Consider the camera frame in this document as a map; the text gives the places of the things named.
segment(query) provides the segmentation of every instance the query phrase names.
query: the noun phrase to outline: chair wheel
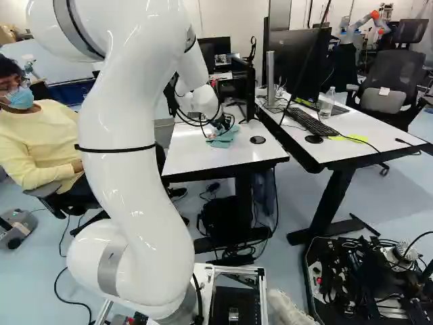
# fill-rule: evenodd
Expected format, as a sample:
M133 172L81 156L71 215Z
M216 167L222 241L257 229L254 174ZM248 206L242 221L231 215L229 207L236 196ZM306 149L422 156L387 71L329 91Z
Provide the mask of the chair wheel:
M388 168L383 168L381 171L380 171L380 175L382 176L382 177L385 177L385 176L387 176L387 174L390 172L390 169L389 169L389 167Z
M20 247L22 244L22 240L19 238L12 238L8 243L7 243L7 247L8 249L14 250L17 249L18 247Z

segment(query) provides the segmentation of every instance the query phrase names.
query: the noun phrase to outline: yellow sticky note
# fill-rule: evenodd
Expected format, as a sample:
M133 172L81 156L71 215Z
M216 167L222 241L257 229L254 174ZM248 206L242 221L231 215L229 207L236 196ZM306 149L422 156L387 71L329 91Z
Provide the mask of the yellow sticky note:
M357 142L358 144L368 142L368 137L364 137L362 135L356 135L356 134L350 134L350 135L347 135L347 137L342 137L341 135L338 135L336 137L328 137L328 139L331 139L331 140L349 140L349 141Z

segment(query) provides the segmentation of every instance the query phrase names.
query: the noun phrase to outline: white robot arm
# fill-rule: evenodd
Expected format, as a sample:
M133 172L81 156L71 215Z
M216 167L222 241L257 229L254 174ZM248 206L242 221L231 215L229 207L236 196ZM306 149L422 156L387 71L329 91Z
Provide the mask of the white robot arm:
M178 79L175 89L175 98L184 113L199 112L213 127L230 128L230 122L226 120L223 110L219 108L219 100L210 85L203 85L191 92L182 79Z
M194 249L160 181L154 111L175 71L187 89L209 93L185 8L180 0L31 0L27 14L52 53L105 58L78 129L87 179L112 219L74 239L68 268L93 292L164 320L191 286Z
M353 43L353 36L355 35L356 29L368 23L371 19L373 19L374 21L374 26L379 28L380 35L387 34L391 31L390 28L386 25L385 21L380 18L379 12L377 10L373 10L372 12L364 16L364 18L361 18L347 28L346 36L341 40L341 44Z

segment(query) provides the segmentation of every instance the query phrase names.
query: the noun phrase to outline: glasses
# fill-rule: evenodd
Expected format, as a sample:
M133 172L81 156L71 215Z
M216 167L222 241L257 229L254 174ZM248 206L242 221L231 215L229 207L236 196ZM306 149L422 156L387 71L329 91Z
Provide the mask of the glasses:
M25 84L25 79L19 76L10 76L0 79L0 91L17 91L19 86L23 86Z

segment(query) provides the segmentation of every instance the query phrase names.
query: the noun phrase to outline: yellow sweater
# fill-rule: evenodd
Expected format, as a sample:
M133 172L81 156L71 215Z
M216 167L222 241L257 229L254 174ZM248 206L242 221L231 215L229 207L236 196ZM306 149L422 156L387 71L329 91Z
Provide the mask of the yellow sweater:
M39 112L0 111L0 165L24 190L61 181L61 194L83 174L75 174L70 164L81 158L74 149L78 114L53 100L35 103Z

